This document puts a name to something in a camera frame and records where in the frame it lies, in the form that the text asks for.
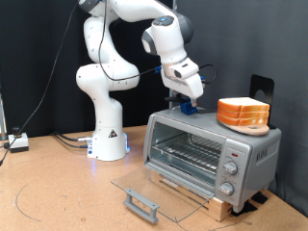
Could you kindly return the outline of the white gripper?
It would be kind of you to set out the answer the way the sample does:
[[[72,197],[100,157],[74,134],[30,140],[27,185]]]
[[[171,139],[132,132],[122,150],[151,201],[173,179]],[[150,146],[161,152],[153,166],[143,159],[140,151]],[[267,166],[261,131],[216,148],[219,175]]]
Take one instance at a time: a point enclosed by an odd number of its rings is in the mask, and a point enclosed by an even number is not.
[[[195,63],[164,64],[162,69],[163,83],[171,89],[171,97],[176,97],[177,92],[187,95],[192,106],[197,106],[196,99],[203,94],[203,86],[199,68]]]

